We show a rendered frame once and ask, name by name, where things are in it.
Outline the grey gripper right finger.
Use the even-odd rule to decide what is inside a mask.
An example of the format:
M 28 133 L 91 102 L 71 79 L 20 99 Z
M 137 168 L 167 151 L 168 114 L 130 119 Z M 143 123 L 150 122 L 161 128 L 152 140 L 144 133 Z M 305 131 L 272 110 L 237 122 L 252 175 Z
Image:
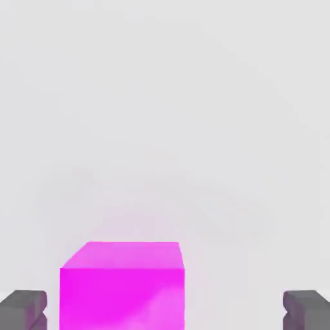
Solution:
M 315 290 L 285 291 L 283 330 L 330 330 L 330 302 Z

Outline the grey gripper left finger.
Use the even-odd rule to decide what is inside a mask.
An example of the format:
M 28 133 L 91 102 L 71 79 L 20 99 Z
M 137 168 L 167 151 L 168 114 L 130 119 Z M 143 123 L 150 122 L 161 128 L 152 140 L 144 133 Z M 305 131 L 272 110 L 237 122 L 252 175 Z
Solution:
M 0 330 L 47 330 L 47 294 L 15 290 L 0 302 Z

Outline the small magenta cube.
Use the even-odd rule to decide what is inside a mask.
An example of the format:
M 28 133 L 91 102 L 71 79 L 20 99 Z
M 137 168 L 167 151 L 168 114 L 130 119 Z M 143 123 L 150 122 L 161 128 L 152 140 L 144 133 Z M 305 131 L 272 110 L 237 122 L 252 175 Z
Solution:
M 59 330 L 185 330 L 179 243 L 86 243 L 60 268 Z

